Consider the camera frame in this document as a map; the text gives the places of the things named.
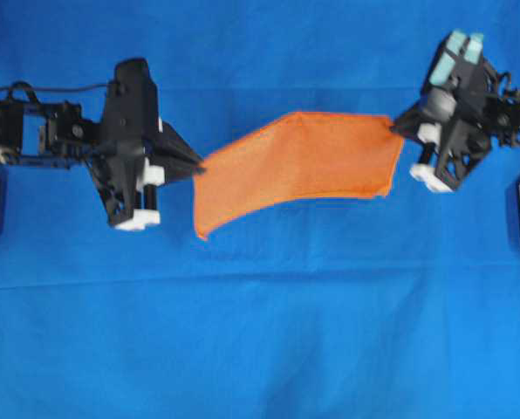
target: blue fabric surface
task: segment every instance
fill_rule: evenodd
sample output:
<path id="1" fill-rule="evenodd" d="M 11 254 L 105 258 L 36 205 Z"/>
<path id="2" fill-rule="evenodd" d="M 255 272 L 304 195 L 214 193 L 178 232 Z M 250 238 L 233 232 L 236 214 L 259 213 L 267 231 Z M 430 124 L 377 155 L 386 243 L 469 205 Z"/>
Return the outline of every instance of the blue fabric surface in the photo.
<path id="1" fill-rule="evenodd" d="M 161 116 L 207 155 L 295 110 L 396 116 L 455 28 L 520 86 L 508 0 L 0 0 L 0 85 L 144 56 Z M 100 117 L 102 92 L 68 99 Z M 127 234 L 85 169 L 10 169 L 0 418 L 520 417 L 520 150 L 448 196 L 409 177 L 419 152 L 387 199 L 287 203 L 207 243 L 191 182 Z"/>

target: orange towel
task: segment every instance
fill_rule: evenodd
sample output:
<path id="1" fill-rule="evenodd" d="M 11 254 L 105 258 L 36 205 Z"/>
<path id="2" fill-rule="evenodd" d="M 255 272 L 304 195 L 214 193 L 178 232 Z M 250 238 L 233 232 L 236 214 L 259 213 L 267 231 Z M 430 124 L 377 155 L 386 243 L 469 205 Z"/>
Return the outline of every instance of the orange towel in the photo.
<path id="1" fill-rule="evenodd" d="M 301 198 L 386 196 L 403 138 L 385 116 L 296 112 L 202 164 L 195 230 L 208 234 L 252 211 Z"/>

